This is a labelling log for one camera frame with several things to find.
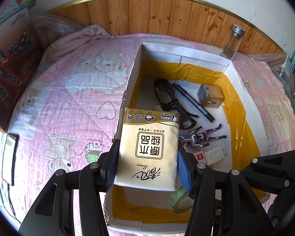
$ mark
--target transparent tumbler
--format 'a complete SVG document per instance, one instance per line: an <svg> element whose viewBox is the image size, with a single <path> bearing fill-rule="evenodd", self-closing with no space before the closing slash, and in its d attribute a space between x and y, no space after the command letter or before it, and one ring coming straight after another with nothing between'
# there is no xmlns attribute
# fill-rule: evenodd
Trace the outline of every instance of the transparent tumbler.
<svg viewBox="0 0 295 236"><path fill-rule="evenodd" d="M233 24L230 27L230 36L228 37L227 43L221 52L221 56L232 60L238 50L244 34L245 30L242 27Z"/></svg>

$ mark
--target black marker pen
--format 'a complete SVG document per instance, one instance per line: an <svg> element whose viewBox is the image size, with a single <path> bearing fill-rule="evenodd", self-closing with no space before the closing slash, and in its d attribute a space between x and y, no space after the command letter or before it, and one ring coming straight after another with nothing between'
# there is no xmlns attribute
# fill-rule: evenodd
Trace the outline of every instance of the black marker pen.
<svg viewBox="0 0 295 236"><path fill-rule="evenodd" d="M178 92L180 92L181 95L183 95L191 104L193 104L210 122L215 120L215 118L180 85L175 84L175 89L178 90Z"/></svg>

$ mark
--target wooden headboard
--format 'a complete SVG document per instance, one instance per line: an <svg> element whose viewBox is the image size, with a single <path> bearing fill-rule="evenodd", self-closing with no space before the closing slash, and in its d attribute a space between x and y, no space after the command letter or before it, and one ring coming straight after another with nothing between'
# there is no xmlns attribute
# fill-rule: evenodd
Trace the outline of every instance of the wooden headboard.
<svg viewBox="0 0 295 236"><path fill-rule="evenodd" d="M83 26L100 24L112 35L162 34L223 48L233 23L246 32L244 54L281 54L282 49L241 17L200 0L77 0L49 13Z"/></svg>

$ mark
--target bedspread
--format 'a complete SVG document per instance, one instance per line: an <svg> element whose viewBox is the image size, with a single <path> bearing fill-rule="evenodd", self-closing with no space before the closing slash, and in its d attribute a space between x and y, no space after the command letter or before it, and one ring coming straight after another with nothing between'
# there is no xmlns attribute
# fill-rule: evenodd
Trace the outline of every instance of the bedspread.
<svg viewBox="0 0 295 236"><path fill-rule="evenodd" d="M168 36L114 37L99 25L63 37L46 50L9 128L20 136L15 186L10 187L19 221L57 169L80 170L110 149L137 51L147 41L218 52ZM282 99L282 84L265 63L239 54L234 65L258 106L271 153L295 149L295 116L288 98ZM78 204L75 194L75 229L81 235Z"/></svg>

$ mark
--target yellow tissue package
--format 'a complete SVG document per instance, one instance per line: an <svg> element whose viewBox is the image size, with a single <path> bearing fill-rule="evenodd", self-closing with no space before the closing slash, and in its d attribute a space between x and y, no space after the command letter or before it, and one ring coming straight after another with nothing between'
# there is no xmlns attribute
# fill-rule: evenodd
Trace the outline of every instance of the yellow tissue package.
<svg viewBox="0 0 295 236"><path fill-rule="evenodd" d="M174 191L179 114L126 108L114 184Z"/></svg>

